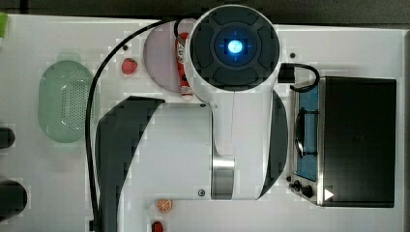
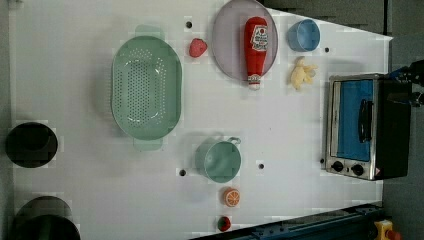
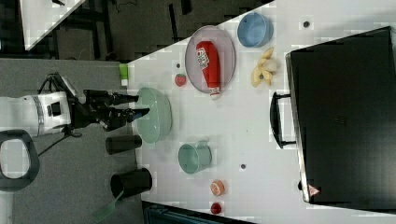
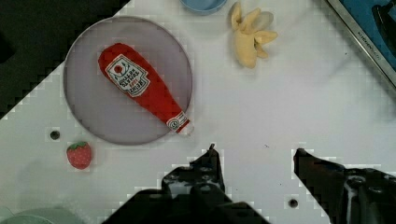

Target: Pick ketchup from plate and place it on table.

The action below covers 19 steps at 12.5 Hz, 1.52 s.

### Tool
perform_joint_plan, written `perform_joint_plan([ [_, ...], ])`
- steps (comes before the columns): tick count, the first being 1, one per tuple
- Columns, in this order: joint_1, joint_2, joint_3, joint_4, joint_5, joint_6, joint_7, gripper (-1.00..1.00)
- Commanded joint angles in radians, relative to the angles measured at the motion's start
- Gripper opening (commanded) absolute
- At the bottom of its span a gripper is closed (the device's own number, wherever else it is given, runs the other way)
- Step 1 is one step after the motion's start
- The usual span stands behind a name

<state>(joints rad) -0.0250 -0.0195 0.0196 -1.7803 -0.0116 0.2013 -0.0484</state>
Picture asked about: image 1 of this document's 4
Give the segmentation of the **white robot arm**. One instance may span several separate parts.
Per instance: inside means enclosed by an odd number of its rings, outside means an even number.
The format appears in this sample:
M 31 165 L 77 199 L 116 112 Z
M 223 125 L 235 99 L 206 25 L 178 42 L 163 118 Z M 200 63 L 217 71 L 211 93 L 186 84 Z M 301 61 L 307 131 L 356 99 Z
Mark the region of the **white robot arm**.
M 263 14 L 225 5 L 200 17 L 184 45 L 192 102 L 130 96 L 99 121 L 102 232 L 151 232 L 161 199 L 267 193 L 287 157 L 279 65 L 278 34 Z

